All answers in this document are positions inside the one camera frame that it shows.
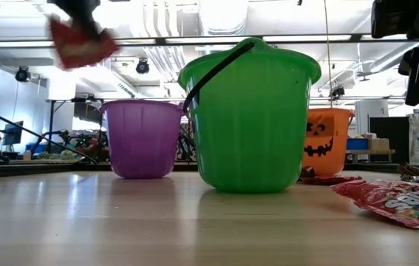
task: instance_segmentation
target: green bucket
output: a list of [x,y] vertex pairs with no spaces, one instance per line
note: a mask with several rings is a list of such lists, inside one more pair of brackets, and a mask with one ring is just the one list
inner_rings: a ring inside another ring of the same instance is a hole
[[282,191],[299,178],[311,84],[321,77],[307,55],[247,38],[189,63],[186,88],[198,169],[220,191]]

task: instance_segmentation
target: computer screen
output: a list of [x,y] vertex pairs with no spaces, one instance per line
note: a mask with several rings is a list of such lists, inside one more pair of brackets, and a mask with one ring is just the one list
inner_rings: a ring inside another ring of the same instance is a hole
[[[16,122],[16,124],[20,126],[24,126],[24,121]],[[13,144],[20,144],[22,139],[22,129],[16,127],[14,125],[6,125],[5,131],[7,132],[4,134],[4,141],[2,145],[8,146]]]

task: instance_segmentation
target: wooden table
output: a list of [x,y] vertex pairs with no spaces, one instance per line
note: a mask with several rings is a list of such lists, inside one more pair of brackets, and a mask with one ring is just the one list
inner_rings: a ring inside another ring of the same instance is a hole
[[373,150],[350,150],[346,151],[345,154],[352,155],[352,163],[358,163],[358,156],[359,155],[368,155],[369,159],[367,162],[370,162],[370,155],[388,155],[388,163],[392,162],[392,155],[396,153],[396,150],[388,150],[388,151],[373,151]]
[[0,178],[0,265],[419,265],[419,230],[322,186],[241,195],[219,194],[195,173],[8,177]]

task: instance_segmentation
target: plastic bucket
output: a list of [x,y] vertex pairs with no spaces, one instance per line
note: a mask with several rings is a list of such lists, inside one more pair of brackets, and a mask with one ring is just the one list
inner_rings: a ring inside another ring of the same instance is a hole
[[126,179],[150,179],[173,169],[180,132],[180,107],[150,100],[102,105],[112,170]]
[[188,64],[198,169],[207,184],[239,193],[281,191],[299,178],[310,86],[318,63],[247,38]]
[[338,108],[309,110],[303,166],[312,166],[319,177],[331,177],[342,171],[353,115],[350,110]]

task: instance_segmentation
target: pole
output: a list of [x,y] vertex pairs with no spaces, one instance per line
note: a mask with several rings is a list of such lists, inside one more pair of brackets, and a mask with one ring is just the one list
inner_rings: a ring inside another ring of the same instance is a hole
[[[50,125],[48,126],[48,138],[49,139],[52,139],[52,136],[53,136],[53,134],[52,134],[52,131],[53,131],[53,116],[54,116],[54,113],[55,113],[55,103],[56,103],[56,100],[51,100],[51,102],[50,102],[50,104],[51,104],[51,107],[50,107]],[[52,143],[49,141],[48,142],[48,146],[47,146],[47,151],[48,151],[48,153],[52,153]]]

